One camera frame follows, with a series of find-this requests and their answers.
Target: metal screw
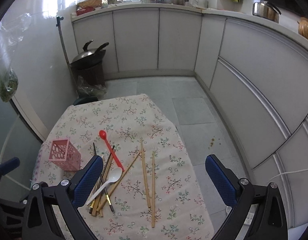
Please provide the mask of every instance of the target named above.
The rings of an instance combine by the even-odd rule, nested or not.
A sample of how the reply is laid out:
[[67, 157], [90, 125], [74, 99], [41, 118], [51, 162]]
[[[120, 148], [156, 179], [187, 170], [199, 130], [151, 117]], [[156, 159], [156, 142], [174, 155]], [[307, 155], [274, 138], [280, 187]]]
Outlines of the metal screw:
[[278, 187], [277, 184], [274, 183], [274, 182], [271, 182], [271, 183], [270, 183], [270, 186], [271, 186], [272, 188], [277, 188], [277, 187]]
[[248, 184], [248, 180], [247, 179], [241, 179], [241, 184], [247, 185]]
[[39, 187], [40, 187], [39, 184], [34, 184], [33, 187], [32, 187], [32, 189], [36, 190], [36, 189], [38, 189]]
[[61, 185], [62, 186], [66, 186], [67, 184], [69, 184], [69, 180], [68, 179], [64, 179], [61, 181]]

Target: floral tablecloth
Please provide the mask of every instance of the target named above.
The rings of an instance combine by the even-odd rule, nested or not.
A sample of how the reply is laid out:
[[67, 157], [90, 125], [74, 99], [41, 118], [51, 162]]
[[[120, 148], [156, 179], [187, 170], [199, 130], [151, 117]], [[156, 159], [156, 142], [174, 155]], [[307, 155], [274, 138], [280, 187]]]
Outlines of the floral tablecloth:
[[[151, 196], [152, 152], [155, 153], [155, 228], [152, 210], [147, 207], [141, 157], [110, 197], [115, 213], [106, 204], [104, 217], [93, 217], [87, 206], [79, 208], [82, 217], [98, 239], [211, 239], [214, 229], [203, 201], [196, 176], [182, 140], [160, 109], [145, 95], [114, 98], [79, 106], [69, 106], [42, 144], [33, 174], [33, 183], [45, 181], [50, 186], [74, 173], [61, 170], [48, 161], [51, 143], [69, 138], [81, 153], [81, 167], [93, 156], [93, 142], [98, 155], [109, 152], [99, 137], [106, 130], [124, 167], [140, 151], [143, 138], [148, 183]], [[58, 207], [60, 227], [72, 239]]]

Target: pink plastic container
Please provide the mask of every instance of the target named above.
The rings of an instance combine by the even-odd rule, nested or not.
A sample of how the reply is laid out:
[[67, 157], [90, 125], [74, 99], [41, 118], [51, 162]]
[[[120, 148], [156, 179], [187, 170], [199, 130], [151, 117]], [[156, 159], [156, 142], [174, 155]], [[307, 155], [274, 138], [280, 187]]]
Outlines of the pink plastic container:
[[70, 140], [55, 140], [52, 142], [49, 161], [64, 171], [78, 171], [81, 165], [81, 154]]

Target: plastic spoon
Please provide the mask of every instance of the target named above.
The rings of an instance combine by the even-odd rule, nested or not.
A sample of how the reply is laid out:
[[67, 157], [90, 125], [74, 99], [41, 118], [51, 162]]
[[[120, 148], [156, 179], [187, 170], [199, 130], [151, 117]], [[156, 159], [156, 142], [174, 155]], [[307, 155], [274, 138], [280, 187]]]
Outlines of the plastic spoon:
[[102, 192], [102, 190], [109, 184], [109, 183], [113, 183], [113, 182], [116, 182], [119, 180], [119, 178], [121, 177], [122, 175], [122, 168], [120, 167], [117, 167], [113, 170], [110, 171], [109, 173], [109, 179], [104, 182], [104, 184], [93, 194], [93, 196], [88, 200], [86, 201], [86, 205], [89, 205], [92, 203], [93, 199], [95, 199], [99, 193]]
[[117, 158], [115, 152], [112, 150], [112, 147], [110, 146], [109, 142], [107, 141], [107, 138], [106, 138], [106, 132], [104, 130], [100, 130], [99, 132], [99, 135], [100, 137], [105, 141], [110, 153], [113, 155], [113, 159], [115, 160], [116, 162], [116, 165], [118, 167], [121, 167], [122, 170], [124, 171], [124, 168], [123, 168], [123, 165], [121, 164], [121, 162], [119, 161], [119, 159]]

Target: tiled floor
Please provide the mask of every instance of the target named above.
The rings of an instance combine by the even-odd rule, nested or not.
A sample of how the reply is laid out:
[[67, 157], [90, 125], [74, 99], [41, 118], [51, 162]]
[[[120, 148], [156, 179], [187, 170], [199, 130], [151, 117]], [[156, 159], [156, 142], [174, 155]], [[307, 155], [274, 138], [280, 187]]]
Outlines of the tiled floor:
[[[105, 99], [145, 93], [175, 124], [185, 143], [215, 232], [226, 218], [225, 204], [205, 170], [205, 158], [215, 154], [237, 175], [244, 166], [217, 110], [193, 77], [143, 77], [106, 82]], [[237, 239], [243, 239], [244, 226]]]

